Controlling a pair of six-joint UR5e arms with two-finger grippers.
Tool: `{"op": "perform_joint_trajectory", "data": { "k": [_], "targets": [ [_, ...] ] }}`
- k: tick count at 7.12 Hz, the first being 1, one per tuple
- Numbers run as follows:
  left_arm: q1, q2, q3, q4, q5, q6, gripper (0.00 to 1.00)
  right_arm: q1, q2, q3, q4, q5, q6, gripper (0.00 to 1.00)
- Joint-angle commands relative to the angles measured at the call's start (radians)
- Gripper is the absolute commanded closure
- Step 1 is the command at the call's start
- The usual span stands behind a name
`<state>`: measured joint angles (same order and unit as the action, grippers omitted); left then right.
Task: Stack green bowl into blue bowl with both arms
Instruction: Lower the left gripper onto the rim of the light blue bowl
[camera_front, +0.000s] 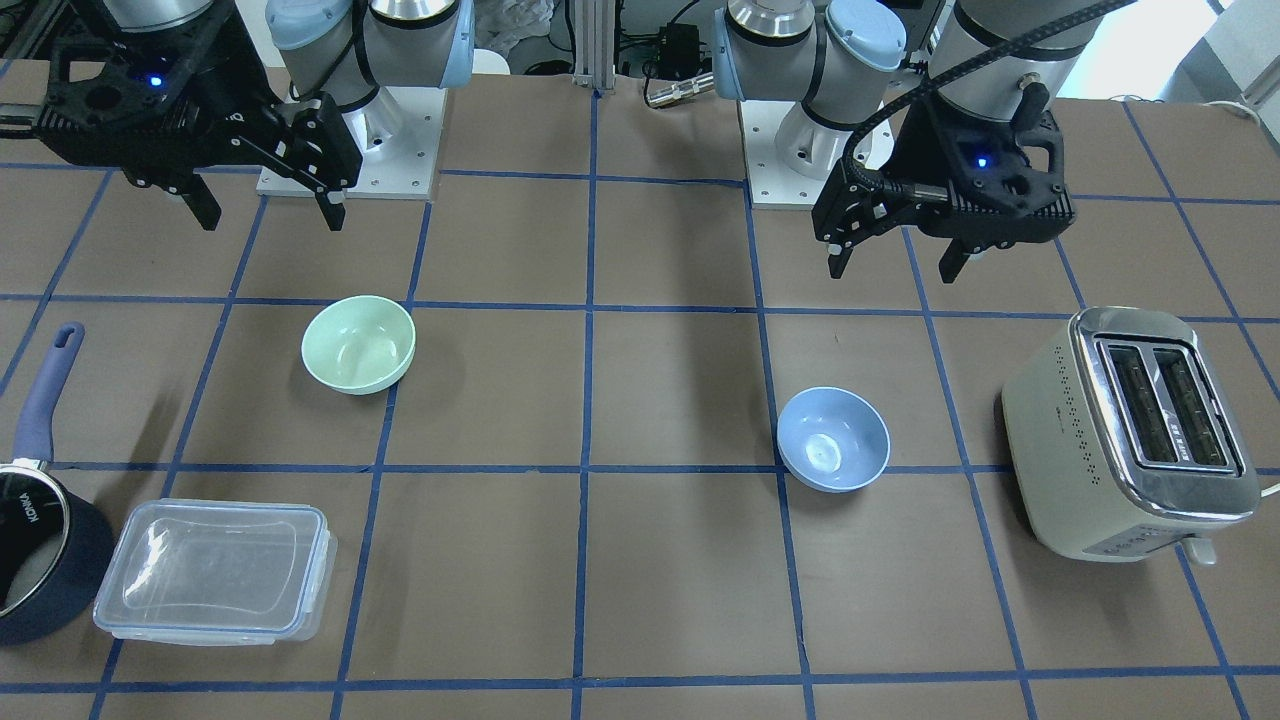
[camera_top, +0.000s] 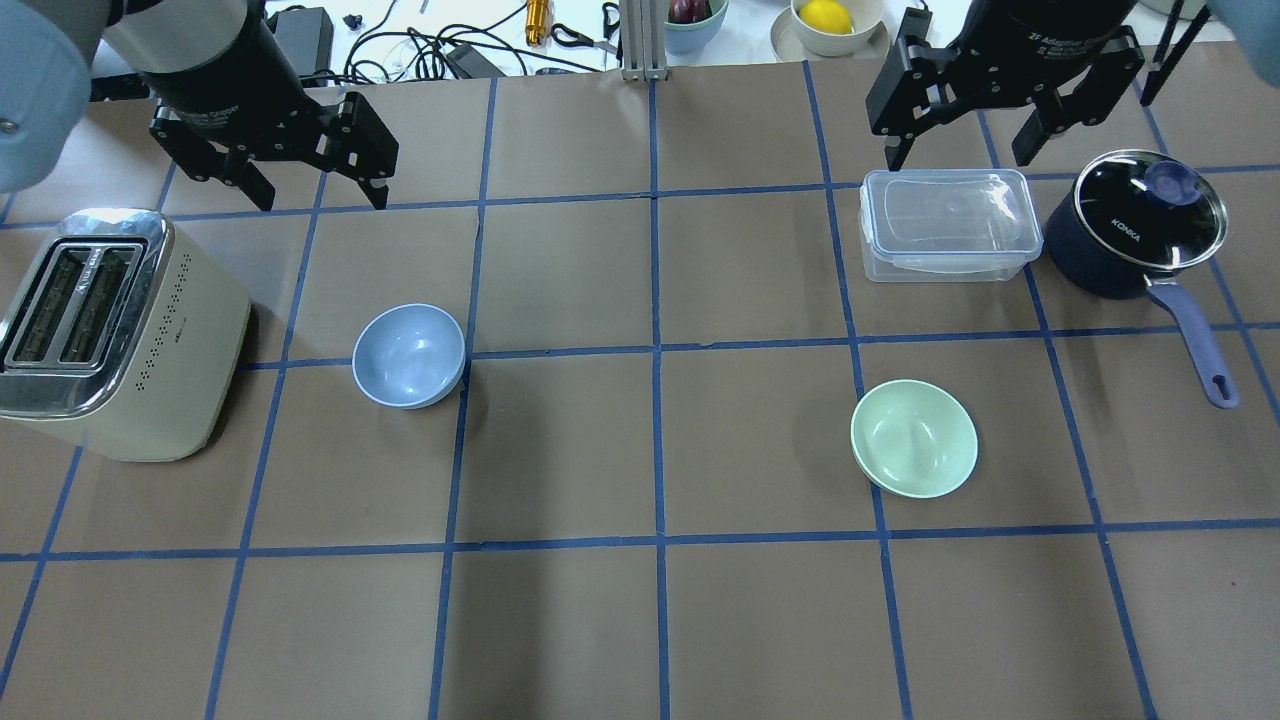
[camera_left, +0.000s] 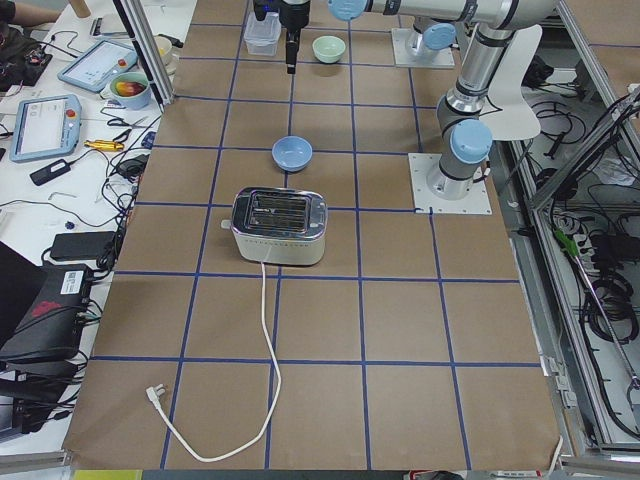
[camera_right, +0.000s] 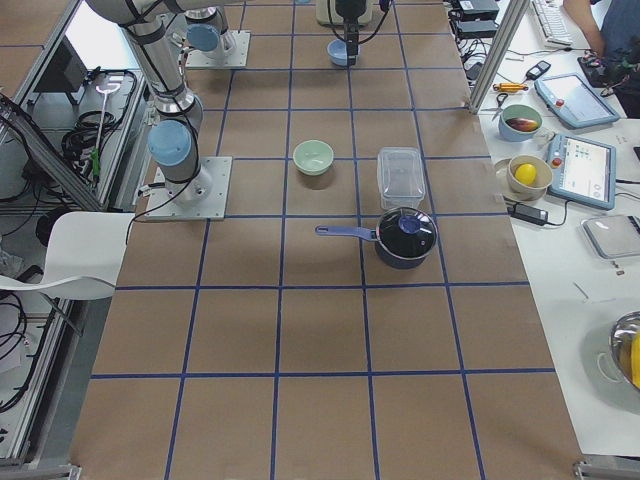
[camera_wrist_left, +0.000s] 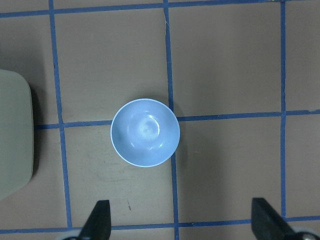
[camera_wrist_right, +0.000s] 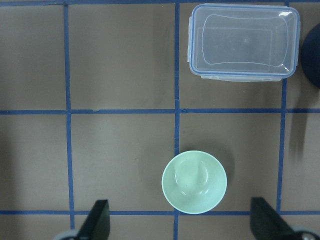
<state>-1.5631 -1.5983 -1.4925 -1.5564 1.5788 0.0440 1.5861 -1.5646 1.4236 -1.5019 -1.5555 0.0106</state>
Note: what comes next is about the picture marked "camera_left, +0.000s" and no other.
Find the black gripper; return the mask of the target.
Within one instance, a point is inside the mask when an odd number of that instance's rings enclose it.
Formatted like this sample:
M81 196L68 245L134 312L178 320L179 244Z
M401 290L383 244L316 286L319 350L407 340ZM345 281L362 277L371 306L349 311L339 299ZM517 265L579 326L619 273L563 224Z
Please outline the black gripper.
M285 43L286 69L289 75L296 74L301 29L309 24L310 0L281 0L279 20L287 29Z

